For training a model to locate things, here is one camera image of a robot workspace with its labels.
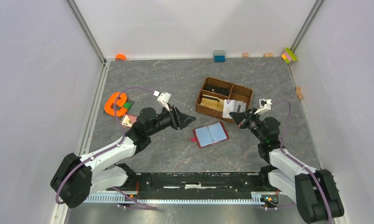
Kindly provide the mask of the silver VIP card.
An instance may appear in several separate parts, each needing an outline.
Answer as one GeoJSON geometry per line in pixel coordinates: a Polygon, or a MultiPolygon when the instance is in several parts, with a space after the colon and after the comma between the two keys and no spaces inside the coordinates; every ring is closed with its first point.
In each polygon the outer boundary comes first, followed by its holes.
{"type": "Polygon", "coordinates": [[[223,101],[222,117],[225,119],[232,119],[230,112],[234,112],[235,100],[225,99],[223,101]]]}

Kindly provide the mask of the red card holder wallet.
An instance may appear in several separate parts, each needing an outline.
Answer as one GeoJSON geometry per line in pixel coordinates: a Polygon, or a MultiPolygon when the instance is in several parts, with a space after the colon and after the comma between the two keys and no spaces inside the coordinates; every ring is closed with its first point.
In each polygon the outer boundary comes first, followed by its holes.
{"type": "Polygon", "coordinates": [[[191,142],[197,143],[199,148],[210,146],[229,139],[228,132],[222,121],[202,126],[193,130],[191,142]]]}

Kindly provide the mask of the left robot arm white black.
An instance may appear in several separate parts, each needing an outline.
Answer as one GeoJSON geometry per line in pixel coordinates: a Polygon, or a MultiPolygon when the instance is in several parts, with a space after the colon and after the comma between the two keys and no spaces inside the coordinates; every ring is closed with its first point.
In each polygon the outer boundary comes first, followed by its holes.
{"type": "Polygon", "coordinates": [[[171,105],[161,113],[151,107],[142,109],[132,127],[115,142],[92,153],[70,153],[63,158],[50,181],[56,203],[72,209],[98,191],[112,187],[131,190],[136,184],[134,173],[126,165],[110,165],[143,151],[151,143],[152,135],[168,127],[181,130],[195,120],[196,117],[171,105]]]}

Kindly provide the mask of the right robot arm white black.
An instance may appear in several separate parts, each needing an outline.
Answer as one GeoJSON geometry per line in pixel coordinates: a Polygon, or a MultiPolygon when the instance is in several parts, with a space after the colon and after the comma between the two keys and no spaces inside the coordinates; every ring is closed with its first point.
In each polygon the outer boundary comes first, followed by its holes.
{"type": "Polygon", "coordinates": [[[285,193],[307,224],[344,215],[345,209],[332,173],[308,166],[289,153],[279,138],[278,120],[273,117],[260,120],[256,108],[231,112],[230,116],[240,129],[249,129],[260,141],[257,146],[259,155],[268,163],[261,168],[258,178],[262,189],[275,187],[285,193]]]}

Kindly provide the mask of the grey cards in basket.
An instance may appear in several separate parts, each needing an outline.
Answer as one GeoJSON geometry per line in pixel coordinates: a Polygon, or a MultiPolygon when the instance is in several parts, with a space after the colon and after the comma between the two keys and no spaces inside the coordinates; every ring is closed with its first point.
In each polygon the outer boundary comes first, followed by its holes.
{"type": "Polygon", "coordinates": [[[247,104],[243,101],[235,100],[234,102],[234,112],[244,112],[246,111],[247,104]]]}

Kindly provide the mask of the beige cards in basket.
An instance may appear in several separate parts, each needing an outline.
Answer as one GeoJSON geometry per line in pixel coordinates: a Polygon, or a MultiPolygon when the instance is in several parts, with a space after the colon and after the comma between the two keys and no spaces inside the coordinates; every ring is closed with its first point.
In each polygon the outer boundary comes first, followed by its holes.
{"type": "Polygon", "coordinates": [[[203,94],[201,97],[200,105],[222,112],[224,107],[224,100],[218,97],[203,94]]]}

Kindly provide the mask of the black card in basket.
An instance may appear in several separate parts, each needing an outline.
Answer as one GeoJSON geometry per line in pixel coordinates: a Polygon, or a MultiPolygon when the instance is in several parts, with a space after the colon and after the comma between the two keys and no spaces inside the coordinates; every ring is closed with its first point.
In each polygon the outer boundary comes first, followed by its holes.
{"type": "Polygon", "coordinates": [[[213,92],[213,93],[216,93],[216,94],[223,95],[223,96],[229,96],[230,95],[230,90],[228,90],[227,88],[223,88],[223,87],[205,85],[203,87],[203,89],[206,90],[206,91],[210,91],[210,92],[213,92]]]}

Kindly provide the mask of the pink picture card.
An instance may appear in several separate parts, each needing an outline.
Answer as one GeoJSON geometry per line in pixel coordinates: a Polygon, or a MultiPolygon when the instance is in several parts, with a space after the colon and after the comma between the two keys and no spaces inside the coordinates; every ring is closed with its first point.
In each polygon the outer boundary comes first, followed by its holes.
{"type": "Polygon", "coordinates": [[[131,128],[132,125],[136,122],[137,117],[129,114],[125,114],[122,119],[120,124],[124,127],[131,128]]]}

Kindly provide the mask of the woven brown basket organizer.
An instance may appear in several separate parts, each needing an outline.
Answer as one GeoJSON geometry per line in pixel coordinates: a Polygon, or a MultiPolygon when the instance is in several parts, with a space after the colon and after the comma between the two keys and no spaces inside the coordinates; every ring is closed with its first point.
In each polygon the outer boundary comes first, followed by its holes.
{"type": "Polygon", "coordinates": [[[200,88],[199,95],[198,95],[198,97],[195,101],[195,110],[196,110],[196,112],[198,112],[200,114],[207,115],[207,116],[210,116],[210,117],[213,117],[213,118],[216,118],[216,119],[220,119],[220,120],[223,120],[223,121],[226,121],[226,122],[229,122],[229,123],[234,123],[233,119],[223,118],[222,117],[222,112],[213,110],[211,108],[201,106],[200,102],[201,102],[202,95],[203,94],[210,95],[210,96],[218,97],[218,98],[223,99],[223,100],[225,100],[225,99],[239,100],[239,101],[245,102],[247,104],[247,106],[250,106],[250,102],[252,100],[253,93],[254,93],[253,89],[251,89],[249,87],[244,87],[244,86],[234,84],[234,83],[231,83],[231,82],[227,82],[227,81],[224,81],[224,80],[220,80],[220,79],[214,78],[214,77],[207,77],[204,80],[204,82],[202,84],[202,87],[200,88]],[[213,93],[213,92],[210,92],[210,91],[206,91],[206,90],[203,89],[203,87],[205,85],[212,85],[212,86],[227,88],[228,90],[230,90],[230,95],[229,96],[223,96],[223,95],[216,94],[216,93],[213,93]]]}

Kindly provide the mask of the green toy brick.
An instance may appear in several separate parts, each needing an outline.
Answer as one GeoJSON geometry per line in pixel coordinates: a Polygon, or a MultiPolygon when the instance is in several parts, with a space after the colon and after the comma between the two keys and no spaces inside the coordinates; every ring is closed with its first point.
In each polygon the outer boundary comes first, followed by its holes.
{"type": "Polygon", "coordinates": [[[125,102],[123,104],[123,108],[126,109],[126,110],[130,110],[133,106],[134,102],[125,102]]]}

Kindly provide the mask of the orange plastic letter shape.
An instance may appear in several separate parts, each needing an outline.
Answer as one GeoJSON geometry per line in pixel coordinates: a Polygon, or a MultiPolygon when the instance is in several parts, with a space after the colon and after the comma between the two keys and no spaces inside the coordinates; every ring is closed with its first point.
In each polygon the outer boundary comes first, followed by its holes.
{"type": "Polygon", "coordinates": [[[120,118],[128,112],[128,108],[124,107],[125,103],[127,103],[127,95],[115,92],[106,101],[104,111],[110,116],[120,118]]]}

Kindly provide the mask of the curved wooden piece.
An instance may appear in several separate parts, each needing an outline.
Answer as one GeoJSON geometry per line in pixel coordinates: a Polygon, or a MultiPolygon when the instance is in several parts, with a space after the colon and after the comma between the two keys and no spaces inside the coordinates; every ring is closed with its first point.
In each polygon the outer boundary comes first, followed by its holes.
{"type": "Polygon", "coordinates": [[[297,96],[298,100],[302,100],[304,98],[304,96],[302,94],[302,88],[300,86],[295,88],[295,92],[296,92],[296,96],[297,96]]]}

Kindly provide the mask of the blue grey toy bricks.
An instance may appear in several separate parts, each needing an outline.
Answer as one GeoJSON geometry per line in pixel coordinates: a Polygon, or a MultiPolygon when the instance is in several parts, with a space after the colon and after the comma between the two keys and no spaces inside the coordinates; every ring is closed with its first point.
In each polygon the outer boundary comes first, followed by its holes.
{"type": "Polygon", "coordinates": [[[213,58],[214,58],[214,62],[216,62],[216,63],[225,62],[225,60],[226,60],[225,50],[214,50],[213,51],[213,58]]]}

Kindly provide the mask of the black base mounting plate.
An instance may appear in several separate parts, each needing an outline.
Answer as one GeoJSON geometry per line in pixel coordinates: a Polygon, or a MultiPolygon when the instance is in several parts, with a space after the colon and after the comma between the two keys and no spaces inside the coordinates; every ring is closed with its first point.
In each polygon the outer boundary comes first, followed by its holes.
{"type": "Polygon", "coordinates": [[[137,192],[138,199],[250,199],[251,193],[279,195],[259,172],[137,173],[119,190],[137,192]]]}

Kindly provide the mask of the green pink toy bricks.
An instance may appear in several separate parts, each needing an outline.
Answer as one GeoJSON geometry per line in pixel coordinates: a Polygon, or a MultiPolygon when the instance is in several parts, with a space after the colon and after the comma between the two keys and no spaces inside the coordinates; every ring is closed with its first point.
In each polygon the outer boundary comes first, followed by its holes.
{"type": "Polygon", "coordinates": [[[281,55],[281,57],[287,64],[290,64],[291,62],[296,62],[298,60],[297,56],[289,48],[284,49],[284,52],[281,55]]]}

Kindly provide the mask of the orange round cap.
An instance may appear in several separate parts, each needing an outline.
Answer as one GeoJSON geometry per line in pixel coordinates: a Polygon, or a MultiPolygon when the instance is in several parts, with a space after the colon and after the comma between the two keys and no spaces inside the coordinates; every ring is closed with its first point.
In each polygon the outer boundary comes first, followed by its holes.
{"type": "Polygon", "coordinates": [[[126,60],[126,56],[123,55],[123,54],[116,54],[115,56],[115,61],[125,61],[126,60]]]}

